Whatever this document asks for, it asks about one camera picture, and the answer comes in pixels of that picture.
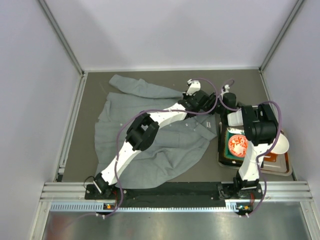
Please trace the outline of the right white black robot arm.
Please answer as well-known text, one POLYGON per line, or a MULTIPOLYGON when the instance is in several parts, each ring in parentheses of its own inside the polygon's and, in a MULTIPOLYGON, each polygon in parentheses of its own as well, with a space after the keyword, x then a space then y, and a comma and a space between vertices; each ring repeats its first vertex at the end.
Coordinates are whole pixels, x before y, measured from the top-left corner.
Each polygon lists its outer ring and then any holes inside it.
POLYGON ((269 102, 257 106, 239 105, 235 94, 219 96, 217 114, 218 162, 231 166, 234 160, 239 169, 232 183, 219 183, 220 199, 247 197, 259 191, 264 156, 276 144, 281 133, 281 121, 275 117, 269 102))

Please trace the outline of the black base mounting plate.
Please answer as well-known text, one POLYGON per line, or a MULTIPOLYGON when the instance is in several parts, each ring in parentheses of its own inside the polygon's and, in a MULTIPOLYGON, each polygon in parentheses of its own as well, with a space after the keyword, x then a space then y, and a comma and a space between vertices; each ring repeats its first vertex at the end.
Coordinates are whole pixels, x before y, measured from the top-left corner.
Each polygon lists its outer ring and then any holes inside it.
MULTIPOLYGON (((155 188, 129 189, 123 188, 125 200, 137 199, 138 197, 164 197, 164 196, 209 196, 213 199, 231 199, 246 197, 250 193, 261 196, 261 186, 241 189, 232 182, 165 182, 155 188)), ((101 194, 94 184, 88 184, 85 190, 86 200, 119 200, 121 190, 116 186, 109 186, 106 192, 101 194)))

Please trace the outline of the black square plate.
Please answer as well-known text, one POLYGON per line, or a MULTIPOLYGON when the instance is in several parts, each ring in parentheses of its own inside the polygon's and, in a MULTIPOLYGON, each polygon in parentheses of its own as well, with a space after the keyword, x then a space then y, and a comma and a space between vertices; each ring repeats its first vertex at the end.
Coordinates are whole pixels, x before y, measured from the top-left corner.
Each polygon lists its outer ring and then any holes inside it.
POLYGON ((233 135, 244 135, 244 128, 241 126, 229 127, 222 123, 219 124, 218 132, 218 162, 222 166, 239 168, 245 157, 233 156, 228 150, 228 141, 233 135))

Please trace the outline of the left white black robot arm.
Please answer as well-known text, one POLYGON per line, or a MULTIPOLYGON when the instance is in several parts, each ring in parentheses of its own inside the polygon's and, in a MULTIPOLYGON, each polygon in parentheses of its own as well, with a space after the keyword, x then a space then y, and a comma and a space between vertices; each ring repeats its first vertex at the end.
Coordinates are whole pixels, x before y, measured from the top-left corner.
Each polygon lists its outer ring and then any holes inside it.
POLYGON ((198 90, 190 96, 185 96, 175 104, 165 109, 148 109, 140 112, 129 120, 125 140, 119 147, 116 138, 116 155, 111 163, 93 179, 93 185, 101 195, 109 196, 114 185, 129 163, 141 152, 153 144, 158 131, 175 122, 183 121, 188 115, 206 115, 213 113, 219 95, 206 94, 198 90))

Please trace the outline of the grey button-up shirt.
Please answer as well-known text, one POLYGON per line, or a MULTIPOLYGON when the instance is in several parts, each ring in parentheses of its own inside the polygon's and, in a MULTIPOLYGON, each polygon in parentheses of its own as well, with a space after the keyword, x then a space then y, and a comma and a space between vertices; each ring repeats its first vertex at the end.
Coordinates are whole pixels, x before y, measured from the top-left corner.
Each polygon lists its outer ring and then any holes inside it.
MULTIPOLYGON (((94 146, 98 158, 96 173, 104 170, 116 156, 116 138, 123 145, 123 124, 139 112, 166 109, 175 104, 182 92, 115 74, 109 84, 120 93, 110 92, 95 124, 94 146)), ((217 137, 214 115, 197 115, 161 128, 150 148, 139 153, 121 173, 126 189, 151 189, 192 168, 217 137)))

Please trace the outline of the red white patterned dish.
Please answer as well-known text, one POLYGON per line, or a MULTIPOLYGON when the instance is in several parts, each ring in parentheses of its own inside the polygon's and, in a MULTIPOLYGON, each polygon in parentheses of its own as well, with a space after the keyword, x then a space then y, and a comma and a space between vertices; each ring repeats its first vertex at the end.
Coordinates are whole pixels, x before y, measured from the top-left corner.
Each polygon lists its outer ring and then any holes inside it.
POLYGON ((235 157, 244 158, 247 148, 248 140, 242 134, 232 135, 228 140, 228 150, 235 157))

